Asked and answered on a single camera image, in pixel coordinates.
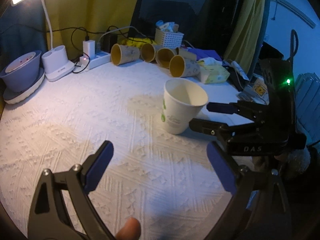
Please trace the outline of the left hand thumb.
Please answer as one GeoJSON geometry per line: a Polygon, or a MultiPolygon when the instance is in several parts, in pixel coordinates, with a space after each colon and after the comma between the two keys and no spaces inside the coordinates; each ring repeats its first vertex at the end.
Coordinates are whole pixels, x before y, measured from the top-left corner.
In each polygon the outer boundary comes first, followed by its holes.
{"type": "Polygon", "coordinates": [[[141,236],[140,222],[131,217],[116,234],[116,240],[139,240],[141,236]]]}

